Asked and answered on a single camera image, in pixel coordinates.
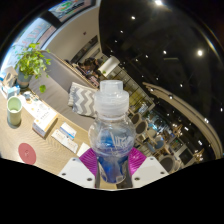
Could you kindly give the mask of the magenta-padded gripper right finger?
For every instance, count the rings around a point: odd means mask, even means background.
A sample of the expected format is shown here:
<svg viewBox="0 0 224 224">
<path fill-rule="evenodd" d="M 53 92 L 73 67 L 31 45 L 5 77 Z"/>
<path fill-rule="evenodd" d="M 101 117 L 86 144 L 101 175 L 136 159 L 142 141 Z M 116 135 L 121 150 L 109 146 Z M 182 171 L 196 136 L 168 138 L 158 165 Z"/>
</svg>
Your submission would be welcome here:
<svg viewBox="0 0 224 224">
<path fill-rule="evenodd" d="M 130 151 L 126 188 L 141 188 L 167 175 L 168 172 L 155 157 L 146 157 L 136 148 Z"/>
</svg>

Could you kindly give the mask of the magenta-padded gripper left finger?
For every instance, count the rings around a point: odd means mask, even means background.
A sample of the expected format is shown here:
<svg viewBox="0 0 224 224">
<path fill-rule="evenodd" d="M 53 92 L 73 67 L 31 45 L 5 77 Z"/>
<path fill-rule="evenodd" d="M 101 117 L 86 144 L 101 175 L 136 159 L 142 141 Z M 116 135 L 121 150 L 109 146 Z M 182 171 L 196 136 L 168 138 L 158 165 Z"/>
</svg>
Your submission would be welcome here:
<svg viewBox="0 0 224 224">
<path fill-rule="evenodd" d="M 79 158 L 71 158 L 58 176 L 84 188 L 97 188 L 100 177 L 94 151 L 88 149 Z"/>
</svg>

